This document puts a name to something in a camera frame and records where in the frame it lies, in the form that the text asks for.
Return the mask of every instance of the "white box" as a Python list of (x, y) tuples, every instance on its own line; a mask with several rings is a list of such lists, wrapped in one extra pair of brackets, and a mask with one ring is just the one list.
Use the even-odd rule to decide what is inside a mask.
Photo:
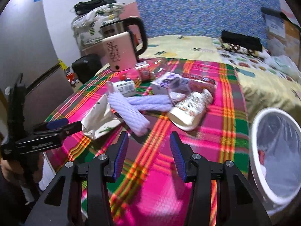
[(166, 72), (163, 76), (151, 82), (150, 86), (153, 89), (154, 94), (168, 94), (167, 87), (171, 81), (177, 77), (180, 77), (179, 74)]

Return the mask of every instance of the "blue patterned panel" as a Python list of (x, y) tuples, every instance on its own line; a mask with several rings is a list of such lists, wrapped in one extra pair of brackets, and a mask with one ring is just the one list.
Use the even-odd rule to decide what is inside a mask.
[(220, 37), (222, 30), (267, 35), (261, 7), (280, 9), (279, 0), (136, 0), (149, 38), (161, 35)]

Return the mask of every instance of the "lavender knit fabric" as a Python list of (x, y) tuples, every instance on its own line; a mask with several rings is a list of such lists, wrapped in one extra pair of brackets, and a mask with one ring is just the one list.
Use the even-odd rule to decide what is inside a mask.
[(161, 112), (169, 112), (171, 108), (173, 107), (173, 104), (167, 104), (167, 105), (132, 105), (134, 108), (136, 108), (139, 111), (161, 111)]
[(108, 96), (108, 102), (138, 137), (147, 133), (147, 128), (150, 125), (149, 120), (146, 119), (134, 106), (129, 104), (121, 93), (111, 93)]
[(134, 97), (128, 97), (126, 100), (131, 105), (167, 105), (172, 104), (172, 101), (170, 100), (168, 95), (148, 95), (148, 96), (134, 96)]

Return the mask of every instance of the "barcode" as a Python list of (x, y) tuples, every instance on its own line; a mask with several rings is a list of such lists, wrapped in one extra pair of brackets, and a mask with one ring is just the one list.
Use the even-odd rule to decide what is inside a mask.
[(128, 85), (128, 86), (124, 86), (124, 90), (125, 91), (130, 91), (130, 90), (134, 90), (135, 86), (134, 85)]

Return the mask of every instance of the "white bucket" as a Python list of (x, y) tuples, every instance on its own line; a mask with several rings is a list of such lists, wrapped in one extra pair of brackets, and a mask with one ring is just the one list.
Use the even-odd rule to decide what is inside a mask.
[[(254, 181), (264, 198), (269, 216), (283, 210), (301, 187), (301, 128), (286, 112), (261, 110), (251, 128), (249, 148)], [(258, 150), (265, 152), (266, 177)]]

